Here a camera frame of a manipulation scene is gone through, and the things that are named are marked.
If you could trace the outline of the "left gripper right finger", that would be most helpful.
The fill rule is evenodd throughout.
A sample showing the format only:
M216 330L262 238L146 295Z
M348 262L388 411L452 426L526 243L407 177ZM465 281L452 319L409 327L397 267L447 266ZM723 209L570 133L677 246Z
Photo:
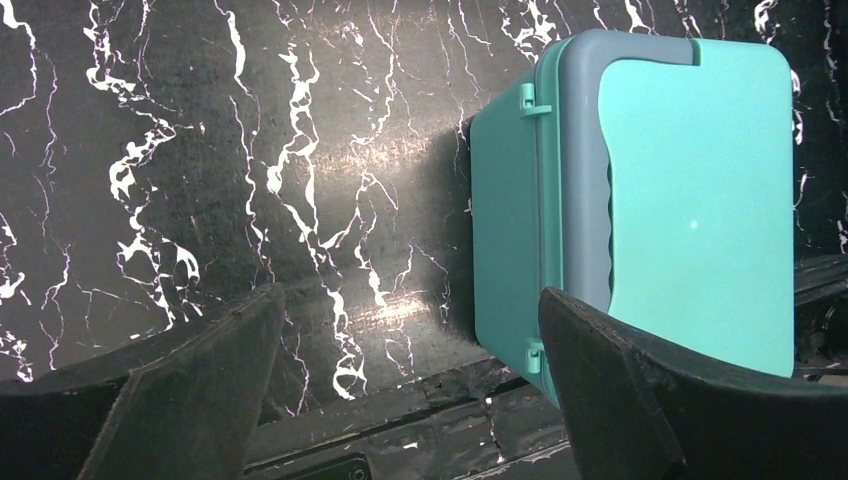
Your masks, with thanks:
M843 479L847 391L736 366L556 289L538 321L585 479Z

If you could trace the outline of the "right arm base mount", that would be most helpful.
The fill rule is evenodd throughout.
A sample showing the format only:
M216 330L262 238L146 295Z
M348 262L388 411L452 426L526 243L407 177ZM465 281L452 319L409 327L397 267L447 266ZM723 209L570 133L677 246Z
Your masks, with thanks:
M847 375L847 257L794 264L795 378L820 382Z

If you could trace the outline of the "teal medicine box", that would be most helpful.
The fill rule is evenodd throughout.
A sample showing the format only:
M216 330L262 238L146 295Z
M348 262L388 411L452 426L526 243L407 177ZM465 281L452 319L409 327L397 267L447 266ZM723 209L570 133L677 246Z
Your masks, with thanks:
M470 123L474 332L556 395L555 287L709 357L794 368L791 72L760 43L595 29Z

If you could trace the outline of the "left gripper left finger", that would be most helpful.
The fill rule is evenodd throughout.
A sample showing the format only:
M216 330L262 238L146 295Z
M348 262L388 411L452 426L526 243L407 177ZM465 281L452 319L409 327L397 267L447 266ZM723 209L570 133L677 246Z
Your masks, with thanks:
M238 479L275 363L285 291L26 383L1 385L5 479Z

